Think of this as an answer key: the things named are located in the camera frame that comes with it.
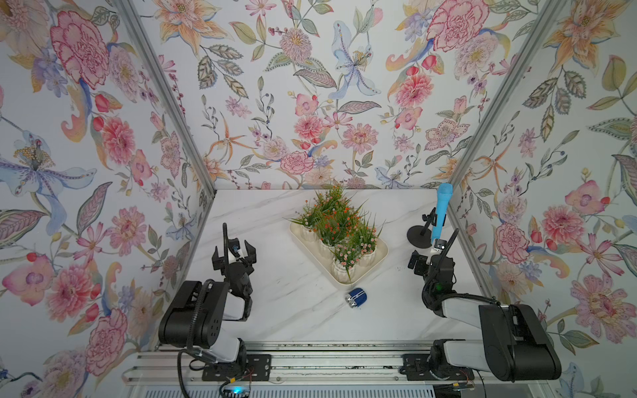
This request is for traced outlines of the cream rectangular storage box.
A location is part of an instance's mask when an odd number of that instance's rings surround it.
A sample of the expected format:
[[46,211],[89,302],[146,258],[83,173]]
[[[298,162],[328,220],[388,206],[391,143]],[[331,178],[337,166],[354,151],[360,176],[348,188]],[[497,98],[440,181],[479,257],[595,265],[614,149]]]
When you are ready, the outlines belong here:
[[347,290],[381,268],[388,257],[389,248],[384,240],[378,240],[376,249],[369,255],[359,254],[357,258],[343,252],[342,245],[328,247],[320,240],[316,232],[290,223],[289,232],[293,242],[308,257],[323,275],[339,290]]

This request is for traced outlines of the orange flower potted plant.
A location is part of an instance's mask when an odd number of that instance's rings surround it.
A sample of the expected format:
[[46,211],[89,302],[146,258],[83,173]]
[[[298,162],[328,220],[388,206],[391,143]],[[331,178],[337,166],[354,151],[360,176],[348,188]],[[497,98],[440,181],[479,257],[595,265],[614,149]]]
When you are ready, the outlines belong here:
[[351,198],[346,195],[342,186],[333,186],[327,192],[317,195],[316,212],[319,221],[338,217],[348,219],[353,215]]

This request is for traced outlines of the pink flower potted plant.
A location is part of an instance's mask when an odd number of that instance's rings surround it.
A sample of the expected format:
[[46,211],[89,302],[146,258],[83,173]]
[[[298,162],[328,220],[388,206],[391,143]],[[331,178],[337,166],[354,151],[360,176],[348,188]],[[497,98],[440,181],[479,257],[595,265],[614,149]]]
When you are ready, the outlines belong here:
[[290,222],[300,227],[300,236],[306,242],[316,242],[319,239],[317,224],[320,219],[320,210],[317,205],[306,204],[296,217]]

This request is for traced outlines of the red flower potted plant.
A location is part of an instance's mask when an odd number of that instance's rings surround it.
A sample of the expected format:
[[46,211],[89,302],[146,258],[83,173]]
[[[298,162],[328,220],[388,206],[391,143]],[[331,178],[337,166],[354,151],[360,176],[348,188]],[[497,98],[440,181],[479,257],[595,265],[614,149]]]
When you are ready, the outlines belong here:
[[315,226],[320,238],[321,255],[328,260],[332,259],[333,250],[349,239],[350,216],[343,211],[321,212]]
[[338,240],[345,240],[358,228],[364,217],[363,207],[344,205],[339,207],[334,214]]

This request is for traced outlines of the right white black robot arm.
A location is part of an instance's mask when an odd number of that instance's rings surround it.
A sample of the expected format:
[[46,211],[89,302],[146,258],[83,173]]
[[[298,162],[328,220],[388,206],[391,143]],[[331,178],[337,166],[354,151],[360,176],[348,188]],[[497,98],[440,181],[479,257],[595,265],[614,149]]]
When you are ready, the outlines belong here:
[[[441,318],[476,328],[479,341],[438,339],[426,359],[434,378],[446,380],[460,371],[486,371],[499,381],[557,380],[562,363],[532,308],[503,304],[495,298],[455,289],[456,263],[448,252],[455,238],[435,239],[427,227],[411,227],[406,237],[416,247],[408,263],[423,278],[421,300]],[[427,249],[422,255],[418,250]]]

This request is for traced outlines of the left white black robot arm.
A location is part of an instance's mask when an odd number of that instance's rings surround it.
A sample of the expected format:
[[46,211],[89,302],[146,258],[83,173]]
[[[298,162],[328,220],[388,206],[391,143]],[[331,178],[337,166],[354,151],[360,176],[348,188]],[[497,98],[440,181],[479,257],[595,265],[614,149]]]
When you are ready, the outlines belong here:
[[257,262],[256,248],[246,240],[230,238],[226,223],[222,243],[223,248],[212,255],[212,267],[221,272],[223,280],[184,281],[159,325],[159,342],[178,349],[177,381],[184,397],[189,393],[182,372],[183,355],[220,375],[220,397],[233,396],[227,386],[251,375],[245,342],[223,330],[222,324],[245,322],[250,317],[250,275]]

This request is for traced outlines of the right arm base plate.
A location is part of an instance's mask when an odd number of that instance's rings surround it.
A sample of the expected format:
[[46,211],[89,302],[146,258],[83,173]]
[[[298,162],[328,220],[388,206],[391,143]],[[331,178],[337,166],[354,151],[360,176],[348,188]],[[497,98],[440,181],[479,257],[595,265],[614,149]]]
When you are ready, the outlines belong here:
[[474,381],[474,372],[471,369],[452,366],[446,359],[431,359],[428,353],[404,354],[401,359],[399,373],[406,376],[408,381]]

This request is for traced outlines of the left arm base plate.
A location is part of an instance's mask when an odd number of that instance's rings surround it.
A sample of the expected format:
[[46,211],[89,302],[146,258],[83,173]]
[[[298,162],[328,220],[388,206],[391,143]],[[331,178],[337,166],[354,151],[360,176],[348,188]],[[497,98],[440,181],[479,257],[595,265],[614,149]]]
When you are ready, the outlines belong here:
[[207,364],[202,371],[203,381],[270,381],[272,356],[269,354],[248,353],[239,351],[232,363]]

